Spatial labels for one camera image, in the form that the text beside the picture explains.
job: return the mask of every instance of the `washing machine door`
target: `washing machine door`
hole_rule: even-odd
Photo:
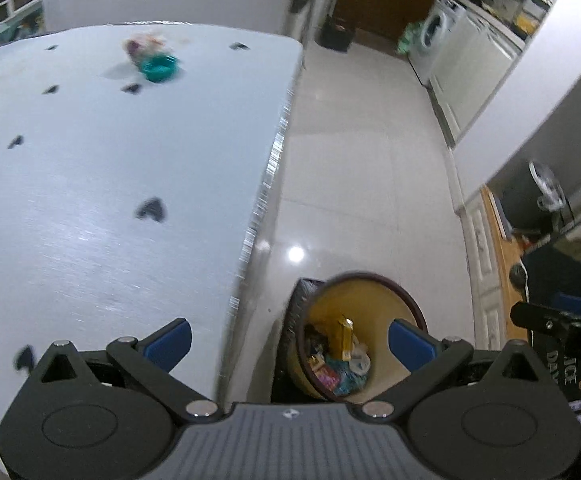
[[[433,9],[422,26],[420,47],[429,50],[436,47],[449,31],[450,18],[442,9]]]

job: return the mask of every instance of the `teal bowl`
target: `teal bowl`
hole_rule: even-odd
[[[165,55],[150,57],[142,61],[139,69],[146,79],[160,83],[177,72],[177,58]]]

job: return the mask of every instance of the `metal screw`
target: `metal screw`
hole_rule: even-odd
[[[362,412],[372,418],[384,418],[395,411],[393,405],[383,400],[372,400],[362,406]]]
[[[194,400],[186,405],[186,412],[192,416],[211,416],[218,409],[212,400]]]

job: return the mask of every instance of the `washing machine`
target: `washing machine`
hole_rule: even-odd
[[[433,64],[442,51],[455,23],[466,13],[466,8],[455,0],[435,0],[420,34],[411,45],[408,58],[424,86],[430,86]]]

